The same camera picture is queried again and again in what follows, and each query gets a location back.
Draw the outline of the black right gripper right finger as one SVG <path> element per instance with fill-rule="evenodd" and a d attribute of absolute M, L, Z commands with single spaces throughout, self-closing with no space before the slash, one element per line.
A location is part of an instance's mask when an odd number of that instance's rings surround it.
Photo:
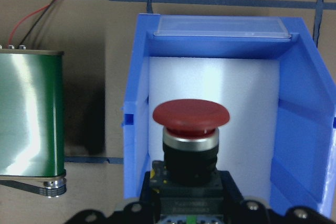
<path fill-rule="evenodd" d="M 331 219 L 309 207 L 291 207 L 280 215 L 256 200 L 226 200 L 223 214 L 229 223 L 332 223 Z"/>

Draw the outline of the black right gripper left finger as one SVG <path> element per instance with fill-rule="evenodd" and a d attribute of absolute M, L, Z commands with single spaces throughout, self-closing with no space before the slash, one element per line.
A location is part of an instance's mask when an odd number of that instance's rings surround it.
<path fill-rule="evenodd" d="M 86 209 L 74 214 L 65 223 L 158 223 L 158 220 L 152 204 L 135 197 L 117 203 L 109 216 L 100 210 Z"/>

